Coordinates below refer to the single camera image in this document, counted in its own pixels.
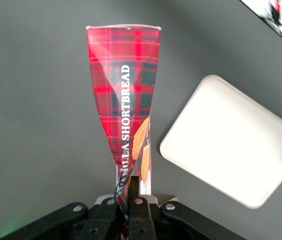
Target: gray table surface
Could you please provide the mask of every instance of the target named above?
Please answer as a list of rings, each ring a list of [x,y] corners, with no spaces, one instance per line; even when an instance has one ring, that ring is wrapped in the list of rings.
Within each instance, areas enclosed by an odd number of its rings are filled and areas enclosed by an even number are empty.
[[[216,74],[282,118],[282,39],[239,0],[0,1],[0,237],[115,189],[92,92],[85,26],[162,27],[152,105],[153,191],[248,240],[282,240],[282,184],[247,209],[165,160],[159,145]]]

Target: white rectangular plate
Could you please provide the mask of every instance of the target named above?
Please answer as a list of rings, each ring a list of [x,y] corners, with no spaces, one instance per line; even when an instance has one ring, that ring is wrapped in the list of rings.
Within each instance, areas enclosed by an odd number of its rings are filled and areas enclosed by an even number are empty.
[[[210,75],[186,104],[160,151],[167,160],[255,209],[282,182],[282,119]]]

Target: metal screw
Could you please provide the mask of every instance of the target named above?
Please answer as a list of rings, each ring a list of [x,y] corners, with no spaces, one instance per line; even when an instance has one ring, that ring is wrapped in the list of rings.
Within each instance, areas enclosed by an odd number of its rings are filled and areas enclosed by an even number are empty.
[[[115,200],[114,200],[113,198],[107,201],[107,204],[108,204],[108,205],[112,205],[112,204],[114,204],[114,203],[115,203]]]
[[[79,212],[82,209],[83,207],[81,205],[77,205],[75,208],[73,208],[73,212]]]
[[[135,199],[135,203],[136,204],[142,204],[143,200],[141,198],[137,198],[137,199]]]
[[[165,205],[165,208],[168,209],[168,210],[174,210],[175,206],[171,203],[168,203],[167,205]]]

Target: red tartan packaging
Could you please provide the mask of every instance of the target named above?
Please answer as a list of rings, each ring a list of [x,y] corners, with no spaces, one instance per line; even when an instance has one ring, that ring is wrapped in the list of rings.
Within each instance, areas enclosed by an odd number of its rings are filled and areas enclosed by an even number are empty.
[[[124,24],[86,29],[96,105],[118,169],[115,196],[127,215],[131,174],[140,176],[140,194],[151,194],[149,116],[161,28]]]

